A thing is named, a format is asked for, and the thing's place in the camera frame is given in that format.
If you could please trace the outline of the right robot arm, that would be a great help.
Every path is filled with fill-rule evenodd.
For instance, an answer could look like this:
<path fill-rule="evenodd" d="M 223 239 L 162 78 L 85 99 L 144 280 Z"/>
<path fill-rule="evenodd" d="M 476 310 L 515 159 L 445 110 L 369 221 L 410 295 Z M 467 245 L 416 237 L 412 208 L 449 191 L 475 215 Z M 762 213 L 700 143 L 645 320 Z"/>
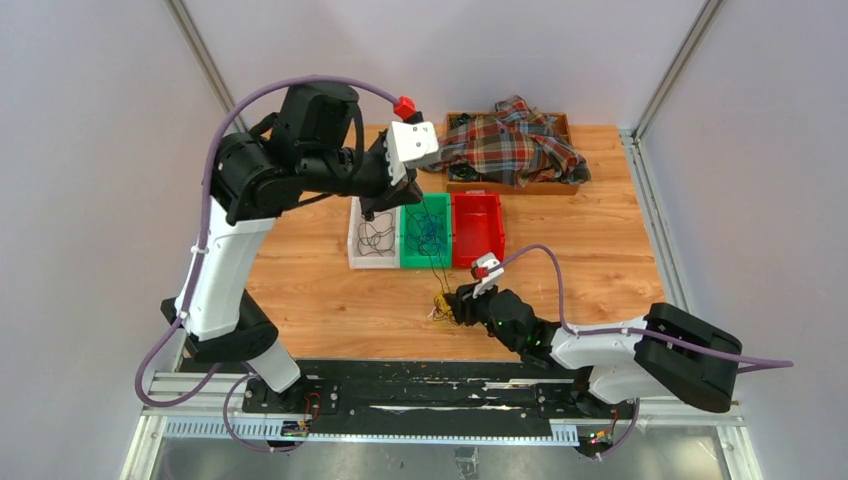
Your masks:
<path fill-rule="evenodd" d="M 446 294 L 455 322 L 482 325 L 524 363 L 582 371 L 571 400 L 584 416 L 624 400 L 665 395 L 712 413 L 731 407 L 741 341 L 676 306 L 654 303 L 646 315 L 609 327 L 563 329 L 509 289 L 480 295 L 474 289 L 467 284 Z"/>

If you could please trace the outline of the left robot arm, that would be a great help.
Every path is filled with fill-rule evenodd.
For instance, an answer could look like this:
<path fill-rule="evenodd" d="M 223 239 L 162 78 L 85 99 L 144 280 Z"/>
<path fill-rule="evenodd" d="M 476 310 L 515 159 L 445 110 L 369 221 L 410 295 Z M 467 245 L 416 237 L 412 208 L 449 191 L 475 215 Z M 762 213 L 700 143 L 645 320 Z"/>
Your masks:
<path fill-rule="evenodd" d="M 223 122 L 209 147 L 201 220 L 185 284 L 163 305 L 199 362 L 244 362 L 283 413 L 306 400 L 301 370 L 247 281 L 259 250 L 285 213 L 328 197 L 354 197 L 365 220 L 421 202 L 416 170 L 440 149 L 431 122 L 405 96 L 388 95 L 395 120 L 365 140 L 359 106 L 366 84 L 315 76 L 281 81 L 281 106 L 251 129 Z"/>

